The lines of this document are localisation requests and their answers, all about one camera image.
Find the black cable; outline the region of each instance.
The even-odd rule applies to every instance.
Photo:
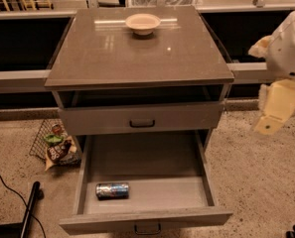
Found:
[[[44,238],[46,238],[45,229],[44,229],[44,227],[43,227],[41,221],[40,221],[37,217],[35,217],[35,216],[32,214],[32,212],[31,212],[30,209],[28,208],[27,202],[25,201],[24,197],[23,197],[20,193],[18,193],[15,189],[12,189],[11,187],[9,187],[9,186],[5,183],[5,181],[2,179],[1,175],[0,175],[0,180],[1,180],[1,182],[3,183],[3,185],[4,185],[7,189],[9,189],[10,191],[14,192],[15,194],[17,194],[17,195],[21,198],[21,200],[24,202],[24,204],[25,204],[25,206],[26,206],[26,209],[29,211],[29,213],[31,214],[31,216],[32,216],[32,217],[33,217],[33,218],[39,223],[39,225],[40,225],[40,227],[41,227],[41,230],[42,230],[42,232],[43,232]]]

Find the drawer pull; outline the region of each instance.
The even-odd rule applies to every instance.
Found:
[[[154,127],[156,124],[156,121],[155,120],[151,120],[151,121],[132,121],[130,120],[129,121],[129,126],[131,128],[151,128],[151,127]]]
[[[160,234],[160,232],[161,232],[161,224],[160,223],[158,223],[158,230],[156,230],[154,232],[139,232],[137,225],[135,225],[135,234],[137,234],[137,235],[157,235],[157,234]]]

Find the white bowl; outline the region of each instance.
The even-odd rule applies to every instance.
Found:
[[[152,14],[134,14],[126,19],[125,24],[135,34],[146,36],[160,25],[160,19]]]

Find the white robot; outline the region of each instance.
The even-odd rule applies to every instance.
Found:
[[[261,85],[261,116],[253,126],[258,133],[272,135],[295,111],[295,11],[271,36],[262,38],[252,46],[249,53],[265,58],[267,69],[277,78],[270,86]]]

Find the snack bag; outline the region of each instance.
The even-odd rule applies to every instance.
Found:
[[[64,158],[70,150],[73,140],[67,137],[63,142],[58,145],[47,148],[46,151],[46,170],[50,167],[57,165],[60,159]]]
[[[60,135],[48,134],[44,137],[44,141],[47,143],[49,147],[53,147],[59,143],[61,143],[65,138]]]
[[[60,159],[60,165],[78,165],[80,163],[80,155],[77,151],[74,141],[70,146],[69,152],[62,159]]]

